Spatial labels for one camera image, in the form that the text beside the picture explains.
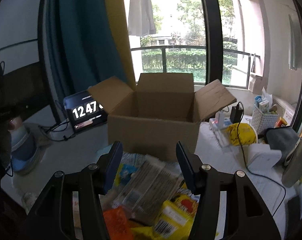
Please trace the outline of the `clear cookie sleeve package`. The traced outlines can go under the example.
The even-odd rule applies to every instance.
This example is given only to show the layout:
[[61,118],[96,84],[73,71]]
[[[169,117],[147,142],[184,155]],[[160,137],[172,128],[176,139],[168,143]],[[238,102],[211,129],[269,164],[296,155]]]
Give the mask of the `clear cookie sleeve package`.
[[183,180],[178,163],[167,163],[150,155],[131,176],[113,200],[112,207],[122,207],[127,215],[151,225],[163,202],[169,200]]

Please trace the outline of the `white paper box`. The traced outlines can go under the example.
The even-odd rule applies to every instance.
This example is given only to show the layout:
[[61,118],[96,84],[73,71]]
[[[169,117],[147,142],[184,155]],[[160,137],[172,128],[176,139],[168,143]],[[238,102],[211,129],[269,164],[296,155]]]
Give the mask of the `white paper box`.
[[245,157],[250,170],[269,170],[280,161],[282,152],[272,150],[268,144],[251,144],[245,149]]

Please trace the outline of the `steel thermos bottle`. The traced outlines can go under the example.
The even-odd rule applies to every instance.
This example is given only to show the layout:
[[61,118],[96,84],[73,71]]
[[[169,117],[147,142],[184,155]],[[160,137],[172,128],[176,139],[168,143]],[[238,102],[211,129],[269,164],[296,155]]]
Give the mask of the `steel thermos bottle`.
[[282,175],[282,184],[285,187],[292,187],[302,176],[302,137],[287,155],[285,164],[287,167]]

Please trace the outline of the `yellow snack bag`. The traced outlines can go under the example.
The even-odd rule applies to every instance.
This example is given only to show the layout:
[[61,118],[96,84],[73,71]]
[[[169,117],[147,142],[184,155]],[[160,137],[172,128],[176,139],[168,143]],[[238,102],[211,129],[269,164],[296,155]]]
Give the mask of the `yellow snack bag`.
[[152,226],[132,228],[135,239],[188,239],[200,197],[192,194],[186,183],[166,200]]

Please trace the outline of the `yellow crumpled bag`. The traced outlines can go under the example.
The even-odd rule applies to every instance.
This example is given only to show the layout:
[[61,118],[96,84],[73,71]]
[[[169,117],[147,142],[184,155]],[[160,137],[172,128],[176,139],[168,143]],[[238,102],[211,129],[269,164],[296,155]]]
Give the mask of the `yellow crumpled bag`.
[[234,146],[244,146],[257,143],[257,135],[250,124],[235,123],[226,129],[229,142]]

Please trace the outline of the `grey cloth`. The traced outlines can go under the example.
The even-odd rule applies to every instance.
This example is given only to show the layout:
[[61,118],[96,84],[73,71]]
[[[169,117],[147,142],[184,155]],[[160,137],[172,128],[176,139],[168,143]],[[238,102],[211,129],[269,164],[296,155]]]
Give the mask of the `grey cloth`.
[[270,146],[271,150],[279,150],[282,153],[279,165],[284,165],[287,155],[293,150],[299,140],[298,134],[291,126],[268,128],[264,133],[265,143]]

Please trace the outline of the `blue snack bag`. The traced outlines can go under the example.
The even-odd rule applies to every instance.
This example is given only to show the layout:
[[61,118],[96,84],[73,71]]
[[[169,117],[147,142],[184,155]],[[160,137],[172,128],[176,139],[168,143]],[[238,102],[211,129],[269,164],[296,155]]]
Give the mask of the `blue snack bag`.
[[120,163],[116,173],[114,185],[116,187],[120,185],[127,185],[127,183],[129,183],[131,180],[132,175],[134,175],[137,170],[138,168],[133,165]]

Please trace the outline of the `white lattice basket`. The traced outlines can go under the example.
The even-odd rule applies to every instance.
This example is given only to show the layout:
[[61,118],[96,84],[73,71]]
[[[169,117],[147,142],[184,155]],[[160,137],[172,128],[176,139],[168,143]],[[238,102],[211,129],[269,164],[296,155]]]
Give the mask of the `white lattice basket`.
[[278,119],[278,114],[263,113],[256,105],[254,105],[250,125],[255,129],[257,135],[260,135],[263,134],[266,129],[274,128]]

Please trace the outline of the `black power adapter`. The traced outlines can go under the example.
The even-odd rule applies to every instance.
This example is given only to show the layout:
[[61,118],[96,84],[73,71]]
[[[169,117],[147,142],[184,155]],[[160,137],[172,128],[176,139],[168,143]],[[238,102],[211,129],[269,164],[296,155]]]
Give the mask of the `black power adapter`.
[[231,115],[230,115],[230,121],[232,124],[236,124],[241,122],[242,115],[244,113],[244,110],[240,105],[233,106],[231,110]]

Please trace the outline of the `tablet showing clock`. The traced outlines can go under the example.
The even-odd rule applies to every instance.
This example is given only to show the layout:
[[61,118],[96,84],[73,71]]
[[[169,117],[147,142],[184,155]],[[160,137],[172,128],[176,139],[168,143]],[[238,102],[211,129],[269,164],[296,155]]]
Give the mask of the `tablet showing clock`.
[[67,96],[63,100],[63,105],[72,130],[76,134],[107,122],[107,112],[87,90]]

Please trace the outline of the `open cardboard box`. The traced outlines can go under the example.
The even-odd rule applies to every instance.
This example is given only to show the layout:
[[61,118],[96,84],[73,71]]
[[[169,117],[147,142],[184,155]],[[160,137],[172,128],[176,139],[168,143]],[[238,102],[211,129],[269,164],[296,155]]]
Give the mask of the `open cardboard box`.
[[88,91],[108,115],[110,144],[162,161],[177,160],[179,141],[195,153],[201,123],[236,102],[219,80],[195,91],[189,73],[142,73],[135,90],[111,77]]

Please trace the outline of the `teal curtain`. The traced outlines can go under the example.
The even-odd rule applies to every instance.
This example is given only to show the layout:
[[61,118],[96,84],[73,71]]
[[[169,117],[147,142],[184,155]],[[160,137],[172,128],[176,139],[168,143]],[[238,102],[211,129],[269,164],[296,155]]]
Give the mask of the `teal curtain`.
[[59,101],[110,77],[127,81],[104,0],[47,0],[46,32]]

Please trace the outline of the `hanging grey shirt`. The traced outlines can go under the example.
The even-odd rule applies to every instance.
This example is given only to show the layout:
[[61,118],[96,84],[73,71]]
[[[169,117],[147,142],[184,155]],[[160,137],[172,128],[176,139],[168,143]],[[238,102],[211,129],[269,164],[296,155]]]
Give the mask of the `hanging grey shirt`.
[[139,37],[156,34],[151,0],[130,0],[128,33]]

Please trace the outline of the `yellow curtain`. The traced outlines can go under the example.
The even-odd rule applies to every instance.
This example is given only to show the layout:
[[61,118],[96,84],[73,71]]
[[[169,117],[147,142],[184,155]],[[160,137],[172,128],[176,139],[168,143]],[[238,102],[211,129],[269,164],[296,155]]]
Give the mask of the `yellow curtain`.
[[127,85],[135,90],[136,80],[130,51],[124,0],[105,0],[105,7],[112,37],[127,78]]

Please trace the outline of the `black window frame post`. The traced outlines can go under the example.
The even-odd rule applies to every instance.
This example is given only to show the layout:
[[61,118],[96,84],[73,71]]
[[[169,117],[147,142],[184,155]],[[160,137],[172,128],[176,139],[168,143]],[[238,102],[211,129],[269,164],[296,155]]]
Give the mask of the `black window frame post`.
[[218,0],[201,0],[206,32],[206,83],[222,80],[223,40]]

